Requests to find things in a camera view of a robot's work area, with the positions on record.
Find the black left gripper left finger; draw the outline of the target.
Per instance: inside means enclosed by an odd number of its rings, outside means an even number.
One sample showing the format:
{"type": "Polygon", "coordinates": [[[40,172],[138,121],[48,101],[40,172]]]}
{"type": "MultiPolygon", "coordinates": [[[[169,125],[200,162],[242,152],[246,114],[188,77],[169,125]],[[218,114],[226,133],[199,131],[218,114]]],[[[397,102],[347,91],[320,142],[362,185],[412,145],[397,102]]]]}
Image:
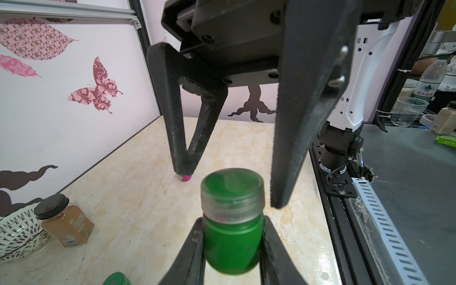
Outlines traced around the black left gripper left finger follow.
{"type": "Polygon", "coordinates": [[[159,285],[203,285],[205,273],[203,219],[198,218],[159,285]]]}

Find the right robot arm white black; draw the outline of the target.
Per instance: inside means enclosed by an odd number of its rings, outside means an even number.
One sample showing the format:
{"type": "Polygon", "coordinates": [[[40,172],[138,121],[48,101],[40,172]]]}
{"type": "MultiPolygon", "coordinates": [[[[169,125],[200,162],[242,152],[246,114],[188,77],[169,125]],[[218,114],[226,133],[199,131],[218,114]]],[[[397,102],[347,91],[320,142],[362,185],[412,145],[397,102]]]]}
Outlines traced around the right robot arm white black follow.
{"type": "Polygon", "coordinates": [[[231,87],[278,84],[270,198],[290,200],[314,139],[323,167],[355,157],[376,69],[420,1],[167,1],[180,49],[148,48],[173,168],[191,176],[231,87]]]}

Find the green paint jar with label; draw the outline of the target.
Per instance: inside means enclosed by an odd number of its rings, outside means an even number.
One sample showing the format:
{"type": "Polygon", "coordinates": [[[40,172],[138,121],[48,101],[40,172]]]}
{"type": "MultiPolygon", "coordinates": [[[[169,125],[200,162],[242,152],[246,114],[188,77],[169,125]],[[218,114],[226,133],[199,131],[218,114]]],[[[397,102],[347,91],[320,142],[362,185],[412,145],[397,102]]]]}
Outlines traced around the green paint jar with label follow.
{"type": "Polygon", "coordinates": [[[118,271],[109,275],[103,285],[131,285],[131,281],[124,273],[118,271]]]}

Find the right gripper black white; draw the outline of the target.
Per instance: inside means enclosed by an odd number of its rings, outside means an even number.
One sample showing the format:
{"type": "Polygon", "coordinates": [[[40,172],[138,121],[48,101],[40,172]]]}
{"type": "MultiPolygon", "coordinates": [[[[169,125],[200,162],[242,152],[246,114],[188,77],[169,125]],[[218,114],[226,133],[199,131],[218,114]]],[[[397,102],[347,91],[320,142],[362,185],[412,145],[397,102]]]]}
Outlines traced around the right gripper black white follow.
{"type": "Polygon", "coordinates": [[[228,87],[279,81],[270,205],[285,207],[312,140],[347,89],[359,1],[166,1],[180,41],[149,46],[147,65],[173,169],[192,176],[228,87]]]}

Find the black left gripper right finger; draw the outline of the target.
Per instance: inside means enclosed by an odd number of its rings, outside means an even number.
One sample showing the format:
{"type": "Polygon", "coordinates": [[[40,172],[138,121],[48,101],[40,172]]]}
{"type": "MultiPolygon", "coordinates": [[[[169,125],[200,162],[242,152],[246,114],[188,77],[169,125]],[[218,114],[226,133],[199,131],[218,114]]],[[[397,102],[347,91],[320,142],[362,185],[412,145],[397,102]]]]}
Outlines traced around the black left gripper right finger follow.
{"type": "Polygon", "coordinates": [[[260,280],[262,285],[307,285],[268,216],[262,231],[260,280]]]}

